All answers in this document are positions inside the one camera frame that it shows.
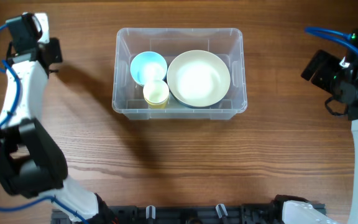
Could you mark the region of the light blue bowl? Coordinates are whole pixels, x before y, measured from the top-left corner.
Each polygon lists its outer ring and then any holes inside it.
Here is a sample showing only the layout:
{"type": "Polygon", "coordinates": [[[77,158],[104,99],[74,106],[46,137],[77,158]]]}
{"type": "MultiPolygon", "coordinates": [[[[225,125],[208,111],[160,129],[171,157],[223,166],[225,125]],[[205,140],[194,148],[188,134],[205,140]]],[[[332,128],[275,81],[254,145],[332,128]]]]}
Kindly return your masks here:
{"type": "Polygon", "coordinates": [[[146,51],[136,55],[130,64],[132,79],[140,86],[151,80],[164,80],[167,75],[166,60],[157,52],[146,51]]]}

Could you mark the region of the pale green cup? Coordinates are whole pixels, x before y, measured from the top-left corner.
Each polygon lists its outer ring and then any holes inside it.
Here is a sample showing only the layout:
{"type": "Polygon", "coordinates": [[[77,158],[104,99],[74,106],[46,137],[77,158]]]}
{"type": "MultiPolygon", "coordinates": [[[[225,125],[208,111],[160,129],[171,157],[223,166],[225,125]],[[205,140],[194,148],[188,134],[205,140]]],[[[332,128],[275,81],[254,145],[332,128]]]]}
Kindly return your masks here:
{"type": "Polygon", "coordinates": [[[148,81],[143,87],[144,99],[151,105],[162,105],[169,98],[169,87],[163,80],[148,81]]]}

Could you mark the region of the yellow cup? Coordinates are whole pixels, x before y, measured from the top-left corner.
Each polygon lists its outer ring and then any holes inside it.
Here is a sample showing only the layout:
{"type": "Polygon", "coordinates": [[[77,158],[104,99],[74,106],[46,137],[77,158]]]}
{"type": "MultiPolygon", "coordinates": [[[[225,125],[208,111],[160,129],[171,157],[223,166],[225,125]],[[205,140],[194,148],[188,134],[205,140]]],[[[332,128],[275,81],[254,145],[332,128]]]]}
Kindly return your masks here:
{"type": "Polygon", "coordinates": [[[153,103],[153,102],[149,101],[148,99],[145,99],[145,101],[149,105],[150,109],[164,109],[167,105],[168,98],[166,98],[163,101],[157,102],[157,103],[153,103]]]}

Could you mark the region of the cream plate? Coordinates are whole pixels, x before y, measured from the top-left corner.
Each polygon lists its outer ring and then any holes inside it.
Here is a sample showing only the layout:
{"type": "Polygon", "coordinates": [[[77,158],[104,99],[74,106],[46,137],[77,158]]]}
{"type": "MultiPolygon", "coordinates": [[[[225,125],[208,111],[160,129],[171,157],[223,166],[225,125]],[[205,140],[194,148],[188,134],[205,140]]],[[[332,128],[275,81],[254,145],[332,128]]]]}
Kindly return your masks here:
{"type": "Polygon", "coordinates": [[[221,101],[229,91],[231,75],[217,55],[190,50],[173,59],[167,71],[172,95],[184,105],[205,108],[221,101]]]}

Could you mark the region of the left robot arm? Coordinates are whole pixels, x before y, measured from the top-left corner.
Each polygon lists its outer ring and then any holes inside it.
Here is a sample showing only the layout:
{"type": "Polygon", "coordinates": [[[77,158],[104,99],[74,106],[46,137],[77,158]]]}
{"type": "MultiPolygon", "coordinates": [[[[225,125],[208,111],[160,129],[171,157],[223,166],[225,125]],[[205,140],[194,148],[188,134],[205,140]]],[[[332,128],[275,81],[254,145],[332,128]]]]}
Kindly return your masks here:
{"type": "Polygon", "coordinates": [[[0,184],[29,206],[50,202],[73,223],[117,223],[101,197],[68,173],[67,160],[40,122],[51,65],[63,60],[60,43],[50,37],[44,12],[25,12],[2,26],[11,41],[0,72],[7,89],[0,113],[0,184]]]}

